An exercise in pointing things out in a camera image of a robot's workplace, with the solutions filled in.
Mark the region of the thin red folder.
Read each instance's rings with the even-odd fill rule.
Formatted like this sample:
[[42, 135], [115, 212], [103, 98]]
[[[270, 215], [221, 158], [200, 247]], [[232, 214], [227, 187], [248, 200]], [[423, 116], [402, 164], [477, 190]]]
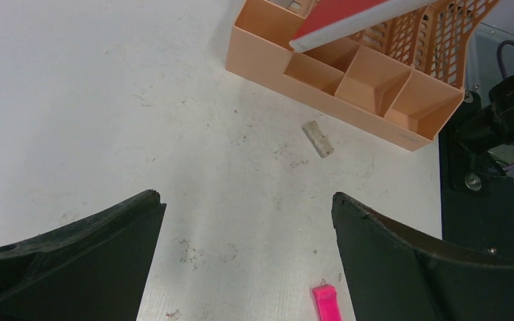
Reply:
[[431, 0], [322, 0], [307, 15], [289, 45], [295, 52], [303, 53], [432, 3]]

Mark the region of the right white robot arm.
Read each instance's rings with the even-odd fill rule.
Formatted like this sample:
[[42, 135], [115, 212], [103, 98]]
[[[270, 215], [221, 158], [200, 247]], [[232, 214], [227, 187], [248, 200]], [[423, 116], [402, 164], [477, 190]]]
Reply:
[[466, 117], [454, 136], [468, 150], [482, 153], [514, 145], [514, 75], [489, 92], [490, 105]]

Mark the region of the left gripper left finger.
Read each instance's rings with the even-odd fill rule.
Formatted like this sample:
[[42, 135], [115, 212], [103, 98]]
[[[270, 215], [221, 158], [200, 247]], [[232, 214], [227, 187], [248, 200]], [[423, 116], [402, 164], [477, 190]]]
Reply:
[[0, 247], [0, 320], [135, 320], [166, 206], [146, 190]]

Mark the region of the orange plastic file organizer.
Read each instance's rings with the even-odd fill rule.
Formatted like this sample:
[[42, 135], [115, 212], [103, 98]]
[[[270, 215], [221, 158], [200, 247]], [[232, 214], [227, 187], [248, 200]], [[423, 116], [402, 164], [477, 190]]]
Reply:
[[437, 1], [318, 48], [290, 38], [317, 6], [246, 1], [226, 69], [406, 150], [430, 144], [464, 99], [466, 49], [496, 6]]

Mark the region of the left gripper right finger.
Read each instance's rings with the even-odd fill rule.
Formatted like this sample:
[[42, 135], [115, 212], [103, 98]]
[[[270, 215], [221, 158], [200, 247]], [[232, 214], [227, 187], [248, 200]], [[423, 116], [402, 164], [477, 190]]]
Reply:
[[514, 320], [514, 259], [443, 241], [345, 193], [337, 246], [357, 320]]

